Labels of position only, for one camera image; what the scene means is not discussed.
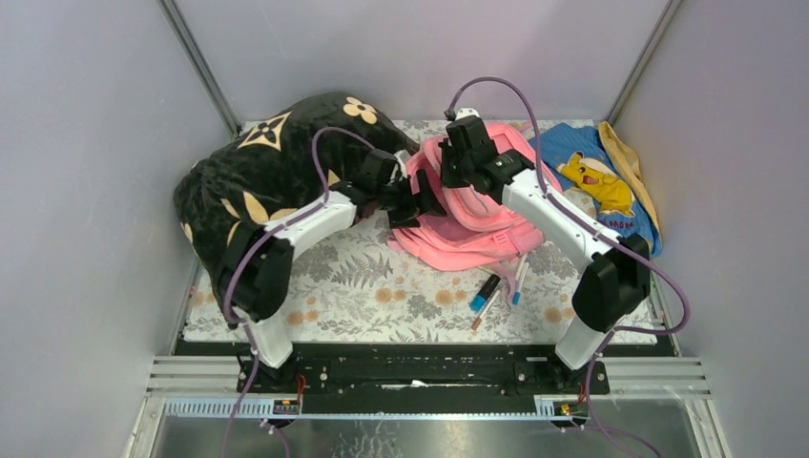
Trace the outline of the pink student backpack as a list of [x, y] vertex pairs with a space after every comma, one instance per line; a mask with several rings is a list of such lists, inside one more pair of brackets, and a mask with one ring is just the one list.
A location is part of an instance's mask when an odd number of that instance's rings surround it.
[[388, 246], [437, 270], [453, 272], [511, 261], [543, 244], [546, 238], [540, 229], [492, 198], [471, 187], [442, 186], [440, 142], [444, 139], [445, 135], [425, 139], [406, 170], [415, 191], [419, 189], [416, 174], [426, 173], [447, 215], [421, 215], [418, 227], [394, 229]]

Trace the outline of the black pillow with beige flowers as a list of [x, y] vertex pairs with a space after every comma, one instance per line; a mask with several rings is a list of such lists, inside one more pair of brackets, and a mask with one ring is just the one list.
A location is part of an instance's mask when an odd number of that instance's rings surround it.
[[306, 97], [196, 163], [179, 181], [179, 224], [211, 280], [231, 237], [275, 221], [358, 172], [368, 153], [414, 153], [393, 121], [344, 91]]

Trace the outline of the black highlighter with blue cap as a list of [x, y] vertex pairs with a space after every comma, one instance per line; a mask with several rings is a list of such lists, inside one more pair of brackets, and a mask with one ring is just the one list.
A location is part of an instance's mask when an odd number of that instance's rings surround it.
[[492, 294], [497, 290], [501, 277], [497, 274], [491, 274], [484, 284], [480, 287], [473, 299], [470, 301], [469, 306], [472, 311], [479, 312], [490, 299]]

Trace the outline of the white marker with blue cap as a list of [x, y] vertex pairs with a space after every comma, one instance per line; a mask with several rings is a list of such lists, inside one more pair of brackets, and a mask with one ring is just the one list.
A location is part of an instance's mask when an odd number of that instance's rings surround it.
[[514, 293], [513, 293], [512, 297], [511, 297], [511, 304], [512, 305], [518, 305], [520, 300], [521, 300], [521, 295], [522, 295], [521, 291], [522, 291], [522, 286], [523, 286], [527, 266], [528, 266], [527, 259], [522, 259], [521, 263], [520, 263], [520, 266], [517, 269], [517, 273], [515, 275], [515, 289], [514, 289]]

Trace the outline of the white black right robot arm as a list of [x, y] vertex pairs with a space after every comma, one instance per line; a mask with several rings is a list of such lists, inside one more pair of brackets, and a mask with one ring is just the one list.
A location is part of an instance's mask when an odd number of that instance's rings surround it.
[[539, 157], [498, 150], [476, 111], [448, 111], [446, 119], [443, 185], [470, 186], [526, 219], [580, 274], [571, 300], [575, 317], [555, 346], [558, 360], [547, 368], [550, 386], [570, 393], [584, 382], [584, 366], [610, 332], [649, 296], [649, 245], [637, 234], [622, 237], [576, 207], [551, 184]]

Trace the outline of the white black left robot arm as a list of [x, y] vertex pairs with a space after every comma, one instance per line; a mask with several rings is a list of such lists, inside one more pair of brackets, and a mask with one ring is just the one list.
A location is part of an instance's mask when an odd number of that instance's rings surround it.
[[272, 391], [283, 392], [296, 379], [297, 369], [288, 361], [293, 344], [279, 314], [294, 260], [378, 210], [386, 211], [391, 228], [417, 227], [422, 215], [446, 215], [426, 172], [410, 176], [392, 154], [373, 150], [356, 174], [329, 185], [322, 197], [291, 215], [235, 230], [212, 285], [225, 320], [243, 327], [262, 364], [259, 379]]

